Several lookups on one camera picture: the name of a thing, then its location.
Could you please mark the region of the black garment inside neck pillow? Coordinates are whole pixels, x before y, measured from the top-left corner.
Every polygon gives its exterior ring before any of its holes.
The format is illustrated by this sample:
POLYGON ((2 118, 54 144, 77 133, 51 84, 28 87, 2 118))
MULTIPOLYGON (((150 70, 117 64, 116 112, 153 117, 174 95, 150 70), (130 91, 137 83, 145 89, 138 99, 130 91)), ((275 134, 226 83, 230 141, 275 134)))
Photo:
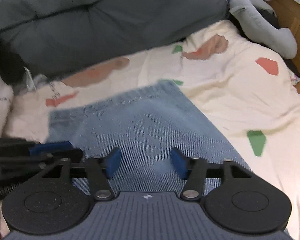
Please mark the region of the black garment inside neck pillow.
POLYGON ((297 76, 300 73, 292 59, 298 45, 288 28, 281 28, 273 10, 255 7, 236 7, 230 10, 229 20, 237 27, 242 37, 278 53, 287 67, 297 76))

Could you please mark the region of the cream bear print bedsheet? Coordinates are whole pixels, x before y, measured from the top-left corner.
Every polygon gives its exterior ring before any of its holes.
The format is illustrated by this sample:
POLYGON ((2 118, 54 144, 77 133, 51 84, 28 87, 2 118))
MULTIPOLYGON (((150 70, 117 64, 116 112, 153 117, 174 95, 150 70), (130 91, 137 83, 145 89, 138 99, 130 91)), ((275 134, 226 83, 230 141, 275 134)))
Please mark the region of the cream bear print bedsheet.
POLYGON ((300 94, 281 57, 242 38, 229 21, 182 43, 96 64, 60 81, 26 75, 2 135, 43 141, 53 110, 174 82, 259 176, 292 202, 288 232, 300 239, 300 94))

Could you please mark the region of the dark grey duvet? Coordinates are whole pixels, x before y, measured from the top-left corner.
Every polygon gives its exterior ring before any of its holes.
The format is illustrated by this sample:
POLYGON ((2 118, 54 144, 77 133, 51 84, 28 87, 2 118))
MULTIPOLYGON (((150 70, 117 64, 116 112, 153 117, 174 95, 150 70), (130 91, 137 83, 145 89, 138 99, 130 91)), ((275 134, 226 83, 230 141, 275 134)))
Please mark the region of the dark grey duvet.
POLYGON ((168 45, 225 19, 226 0, 0 0, 0 43, 57 77, 168 45))

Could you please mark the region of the black cat paw plush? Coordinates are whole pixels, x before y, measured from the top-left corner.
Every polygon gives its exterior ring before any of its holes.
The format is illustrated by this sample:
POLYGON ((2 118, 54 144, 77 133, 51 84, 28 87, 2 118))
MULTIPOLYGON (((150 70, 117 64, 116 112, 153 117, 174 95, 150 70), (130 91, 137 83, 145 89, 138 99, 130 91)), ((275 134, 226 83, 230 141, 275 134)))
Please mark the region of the black cat paw plush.
POLYGON ((7 85, 15 85, 23 80, 25 63, 21 57, 6 48, 0 41, 0 77, 7 85))

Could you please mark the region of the grey neck pillow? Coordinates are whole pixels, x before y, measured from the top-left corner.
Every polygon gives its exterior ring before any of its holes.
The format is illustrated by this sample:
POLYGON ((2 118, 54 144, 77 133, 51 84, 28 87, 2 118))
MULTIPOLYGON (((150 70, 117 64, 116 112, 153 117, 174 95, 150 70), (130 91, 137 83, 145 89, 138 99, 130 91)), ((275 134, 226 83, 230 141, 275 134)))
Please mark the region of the grey neck pillow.
POLYGON ((230 0, 230 14, 238 20, 245 35, 264 44, 284 59, 293 59, 298 51, 296 39, 290 29, 273 26, 261 10, 276 17, 273 8, 263 0, 230 0))

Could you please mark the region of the light blue denim pants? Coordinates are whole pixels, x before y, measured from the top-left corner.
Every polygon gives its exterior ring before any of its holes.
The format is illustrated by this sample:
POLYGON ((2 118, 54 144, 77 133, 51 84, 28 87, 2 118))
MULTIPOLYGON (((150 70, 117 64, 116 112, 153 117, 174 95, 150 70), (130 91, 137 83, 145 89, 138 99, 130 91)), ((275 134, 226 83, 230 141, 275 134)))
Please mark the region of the light blue denim pants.
POLYGON ((84 221, 85 238, 287 239, 289 198, 251 172, 172 82, 53 111, 48 141, 68 141, 86 160, 121 150, 121 164, 109 181, 115 198, 94 205, 84 221), (174 147, 208 162, 200 200, 180 199, 186 181, 172 166, 174 147))

